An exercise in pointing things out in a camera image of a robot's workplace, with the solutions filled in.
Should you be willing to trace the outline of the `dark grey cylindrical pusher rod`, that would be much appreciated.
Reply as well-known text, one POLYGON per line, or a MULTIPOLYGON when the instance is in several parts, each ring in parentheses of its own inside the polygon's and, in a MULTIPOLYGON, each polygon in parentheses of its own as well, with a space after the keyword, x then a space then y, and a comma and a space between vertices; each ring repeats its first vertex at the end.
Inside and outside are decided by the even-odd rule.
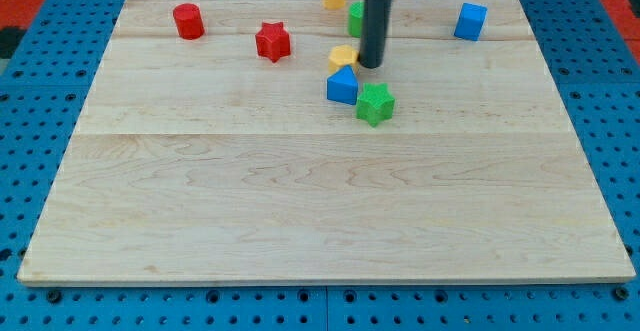
POLYGON ((368 69, 382 65, 392 0, 363 0, 359 63, 368 69))

